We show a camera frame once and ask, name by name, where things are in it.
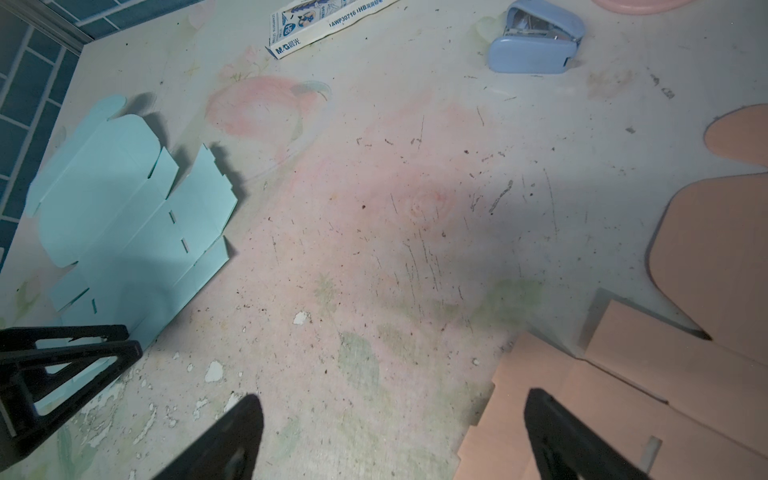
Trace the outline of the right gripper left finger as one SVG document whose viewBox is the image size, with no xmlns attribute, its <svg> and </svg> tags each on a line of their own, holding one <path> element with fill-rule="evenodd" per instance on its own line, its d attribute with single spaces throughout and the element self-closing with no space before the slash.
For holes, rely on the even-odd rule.
<svg viewBox="0 0 768 480">
<path fill-rule="evenodd" d="M 245 395 L 155 479 L 251 479 L 263 430 L 259 398 Z"/>
</svg>

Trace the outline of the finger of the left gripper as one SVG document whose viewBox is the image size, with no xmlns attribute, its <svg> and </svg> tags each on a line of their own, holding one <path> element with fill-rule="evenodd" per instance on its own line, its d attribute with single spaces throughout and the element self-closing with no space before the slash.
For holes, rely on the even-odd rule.
<svg viewBox="0 0 768 480">
<path fill-rule="evenodd" d="M 1 331 L 1 352 L 34 350 L 40 340 L 100 338 L 101 343 L 81 345 L 108 353 L 130 354 L 131 341 L 124 325 L 18 327 Z"/>
<path fill-rule="evenodd" d="M 1 469 L 27 458 L 73 415 L 142 356 L 135 340 L 1 354 Z M 37 403 L 92 366 L 82 382 L 48 413 Z"/>
</svg>

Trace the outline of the light blue paper box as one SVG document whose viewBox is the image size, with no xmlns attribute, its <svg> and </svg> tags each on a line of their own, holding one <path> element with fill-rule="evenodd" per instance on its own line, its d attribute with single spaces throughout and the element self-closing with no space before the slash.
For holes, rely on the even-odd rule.
<svg viewBox="0 0 768 480">
<path fill-rule="evenodd" d="M 149 346 L 228 261 L 237 199 L 206 148 L 184 177 L 126 100 L 98 101 L 32 181 L 24 212 L 64 270 L 63 326 L 122 325 Z"/>
</svg>

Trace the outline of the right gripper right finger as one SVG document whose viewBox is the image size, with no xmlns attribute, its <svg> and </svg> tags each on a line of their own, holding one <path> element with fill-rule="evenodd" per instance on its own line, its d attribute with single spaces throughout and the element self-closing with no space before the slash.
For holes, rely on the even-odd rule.
<svg viewBox="0 0 768 480">
<path fill-rule="evenodd" d="M 541 388 L 529 390 L 523 416 L 536 466 L 543 479 L 648 477 Z"/>
</svg>

